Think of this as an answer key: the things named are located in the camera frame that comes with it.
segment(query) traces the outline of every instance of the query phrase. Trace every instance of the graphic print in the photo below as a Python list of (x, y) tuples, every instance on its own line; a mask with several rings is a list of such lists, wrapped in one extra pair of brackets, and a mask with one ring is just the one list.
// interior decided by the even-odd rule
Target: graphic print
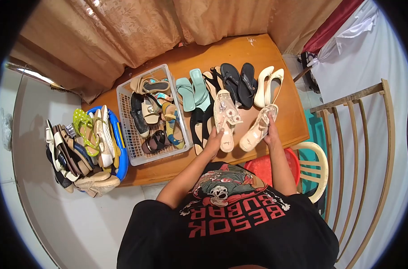
[(290, 205), (247, 170), (223, 164), (219, 170), (203, 174), (190, 190), (195, 199), (180, 215), (189, 217), (189, 237), (250, 229), (285, 215)]

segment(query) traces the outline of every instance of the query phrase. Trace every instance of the beige curtain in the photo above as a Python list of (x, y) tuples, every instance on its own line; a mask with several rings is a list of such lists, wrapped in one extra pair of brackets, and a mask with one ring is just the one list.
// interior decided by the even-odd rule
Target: beige curtain
[(125, 66), (180, 41), (269, 33), (281, 52), (301, 51), (341, 0), (42, 0), (11, 56), (91, 103)]

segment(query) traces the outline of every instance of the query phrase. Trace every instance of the plastic bag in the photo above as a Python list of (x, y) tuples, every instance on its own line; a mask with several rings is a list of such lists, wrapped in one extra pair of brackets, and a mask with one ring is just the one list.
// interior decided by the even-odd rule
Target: plastic bag
[(4, 109), (1, 108), (2, 114), (2, 143), (4, 144), (4, 148), (7, 151), (11, 151), (11, 136), (12, 132), (12, 125), (13, 125), (13, 117), (11, 114), (4, 115)]

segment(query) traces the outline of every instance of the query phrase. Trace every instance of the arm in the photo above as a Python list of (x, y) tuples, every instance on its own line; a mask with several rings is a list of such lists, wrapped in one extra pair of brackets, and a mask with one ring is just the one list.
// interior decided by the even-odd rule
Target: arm
[(173, 209), (180, 204), (188, 191), (198, 181), (207, 164), (216, 157), (223, 131), (222, 128), (217, 134), (216, 128), (213, 126), (205, 149), (160, 191), (156, 201), (167, 204)]
[(296, 194), (297, 186), (287, 163), (276, 124), (270, 114), (268, 118), (270, 125), (268, 127), (268, 134), (264, 137), (264, 142), (267, 144), (270, 152), (273, 188), (285, 196)]

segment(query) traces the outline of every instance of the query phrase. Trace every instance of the wooden table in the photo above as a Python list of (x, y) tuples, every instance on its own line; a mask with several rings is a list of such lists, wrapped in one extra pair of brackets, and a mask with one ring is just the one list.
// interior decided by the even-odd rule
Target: wooden table
[[(289, 147), (309, 138), (303, 107), (292, 76), (280, 51), (267, 34), (229, 37), (207, 46), (191, 44), (170, 50), (136, 69), (127, 69), (123, 76), (116, 80), (112, 90), (101, 94), (90, 106), (83, 103), (82, 109), (86, 111), (94, 106), (105, 104), (119, 117), (116, 87), (129, 78), (164, 63), (168, 64), (174, 78), (189, 78), (191, 69), (200, 68), (202, 72), (209, 71), (210, 67), (221, 65), (224, 62), (231, 63), (239, 72), (245, 62), (250, 62), (255, 67), (256, 79), (258, 79), (259, 73), (268, 66), (274, 66), (274, 70), (283, 68), (285, 78), (276, 100), (279, 107), (276, 125), (280, 139), (284, 147)], [(219, 151), (214, 161), (238, 164), (268, 154), (268, 149), (263, 141), (258, 144), (255, 150), (250, 152), (244, 152), (239, 148), (240, 138), (255, 122), (259, 111), (252, 107), (250, 110), (240, 109), (239, 112), (244, 122), (235, 127), (234, 150), (230, 153)], [(185, 113), (185, 118), (186, 126), (189, 128), (190, 113)], [(173, 179), (195, 157), (195, 150), (192, 148), (188, 152), (172, 157), (135, 167), (129, 166), (128, 173), (120, 186), (142, 185)]]

